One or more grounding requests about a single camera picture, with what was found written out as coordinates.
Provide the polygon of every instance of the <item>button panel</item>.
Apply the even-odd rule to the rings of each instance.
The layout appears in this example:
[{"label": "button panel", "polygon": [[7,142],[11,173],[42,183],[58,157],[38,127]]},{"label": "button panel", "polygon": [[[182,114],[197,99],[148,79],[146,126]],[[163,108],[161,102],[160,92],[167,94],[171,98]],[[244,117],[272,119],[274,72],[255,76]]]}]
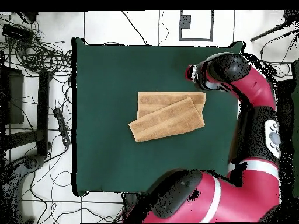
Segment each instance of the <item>button panel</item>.
[{"label": "button panel", "polygon": [[267,148],[276,158],[280,158],[279,145],[281,144],[281,140],[279,137],[278,123],[274,120],[267,120],[265,122],[265,138]]}]

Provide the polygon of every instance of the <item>red robot arm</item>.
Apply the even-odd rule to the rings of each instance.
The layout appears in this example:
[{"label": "red robot arm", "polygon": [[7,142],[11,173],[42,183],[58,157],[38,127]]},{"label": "red robot arm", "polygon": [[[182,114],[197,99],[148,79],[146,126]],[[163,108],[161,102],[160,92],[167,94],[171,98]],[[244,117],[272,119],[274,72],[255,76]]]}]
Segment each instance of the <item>red robot arm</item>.
[{"label": "red robot arm", "polygon": [[176,171],[139,200],[126,222],[258,222],[280,203],[279,125],[271,83],[241,54],[214,55],[185,72],[203,90],[242,102],[227,178]]}]

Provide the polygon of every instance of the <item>towel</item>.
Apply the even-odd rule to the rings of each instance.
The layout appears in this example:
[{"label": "towel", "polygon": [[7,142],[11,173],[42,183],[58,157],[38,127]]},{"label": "towel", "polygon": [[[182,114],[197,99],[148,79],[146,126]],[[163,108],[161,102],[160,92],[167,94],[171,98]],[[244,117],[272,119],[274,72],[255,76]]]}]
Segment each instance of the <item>towel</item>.
[{"label": "towel", "polygon": [[137,118],[143,117],[188,97],[191,97],[204,124],[202,112],[206,102],[206,94],[201,92],[138,92]]},{"label": "towel", "polygon": [[[156,103],[163,103],[159,104],[163,106],[167,104],[162,101]],[[204,126],[203,118],[195,107],[191,96],[169,106],[160,107],[159,110],[142,117],[141,115],[143,113],[139,112],[139,118],[129,124],[136,142],[184,134]]]}]

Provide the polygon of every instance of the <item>green cloth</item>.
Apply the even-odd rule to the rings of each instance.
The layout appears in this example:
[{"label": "green cloth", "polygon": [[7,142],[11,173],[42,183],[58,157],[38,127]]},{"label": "green cloth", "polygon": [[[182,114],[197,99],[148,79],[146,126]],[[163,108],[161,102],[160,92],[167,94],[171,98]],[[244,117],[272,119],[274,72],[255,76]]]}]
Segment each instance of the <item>green cloth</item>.
[{"label": "green cloth", "polygon": [[206,126],[136,143],[137,92],[196,91],[184,78],[189,64],[232,48],[85,45],[77,39],[77,190],[139,193],[175,168],[214,169],[226,175],[237,99],[207,92]]}]

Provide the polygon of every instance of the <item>floor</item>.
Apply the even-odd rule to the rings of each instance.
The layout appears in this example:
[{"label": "floor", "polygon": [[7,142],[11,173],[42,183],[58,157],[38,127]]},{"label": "floor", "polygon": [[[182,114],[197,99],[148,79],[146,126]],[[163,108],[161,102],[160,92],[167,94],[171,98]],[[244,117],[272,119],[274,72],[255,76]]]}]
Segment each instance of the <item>floor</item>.
[{"label": "floor", "polygon": [[[263,45],[273,38],[276,38],[283,33],[294,30],[292,26],[288,30],[278,31],[275,34],[270,34],[253,43],[249,40],[264,32],[275,25],[283,23],[282,10],[215,10],[214,11],[214,33],[213,42],[206,41],[179,41],[179,16],[180,11],[141,11],[141,12],[125,12],[130,18],[135,28],[142,34],[147,44],[157,46],[223,46],[227,47],[233,41],[244,41],[247,43],[245,51],[252,53],[260,58],[260,50]],[[185,32],[182,35],[194,38],[209,38],[209,28],[211,25],[210,14],[205,11],[184,11],[184,15],[191,15],[194,20],[197,18],[197,23],[192,24],[191,31]],[[12,16],[14,23],[22,23],[18,16]],[[102,44],[106,42],[118,42],[120,44],[144,44],[142,38],[133,29],[129,21],[122,12],[40,12],[37,21],[39,29],[45,34],[43,41],[58,42],[64,52],[71,49],[71,38],[82,37],[89,44]],[[269,43],[263,53],[263,59],[266,61],[282,61],[290,41],[295,36],[293,34]],[[284,62],[293,62],[299,57],[298,47],[291,45],[288,54],[284,58]],[[281,66],[281,70],[286,73],[288,67]],[[60,80],[67,80],[66,77],[60,76]],[[37,78],[25,78],[23,94],[24,97],[32,96],[37,100]],[[32,102],[31,97],[26,98],[27,102]],[[59,106],[64,100],[62,93],[62,84],[55,80],[50,83],[50,107]],[[71,128],[72,106],[68,104],[68,110],[64,109],[64,118]],[[33,128],[36,127],[36,105],[23,103],[23,110],[27,114]],[[49,116],[49,129],[56,130],[58,128],[57,120]],[[12,125],[11,128],[30,128],[30,125],[25,120],[22,125]],[[20,130],[11,129],[11,133],[19,132]],[[49,131],[49,141],[51,142],[57,135],[58,131]],[[7,159],[17,159],[25,154],[35,144],[25,145],[19,148],[12,149],[10,154],[7,152]],[[61,153],[64,150],[60,137],[57,137],[53,142],[52,155]],[[81,198],[76,197],[72,191],[70,183],[70,174],[61,173],[56,178],[56,184],[47,173],[51,169],[51,176],[55,179],[61,172],[70,172],[72,168],[72,151],[63,154],[59,159],[53,159],[51,163],[46,163],[36,173],[33,192],[47,202],[47,210],[41,217],[40,222],[52,224],[54,222],[51,215],[51,208],[55,209],[55,219],[58,223],[97,223],[102,217],[112,216],[113,218],[119,214],[122,206],[120,194],[90,192],[87,196]],[[40,215],[45,209],[45,204],[36,201],[36,198],[29,191],[30,183],[33,175],[27,176],[23,186],[22,207],[25,216],[34,216],[37,222]]]}]

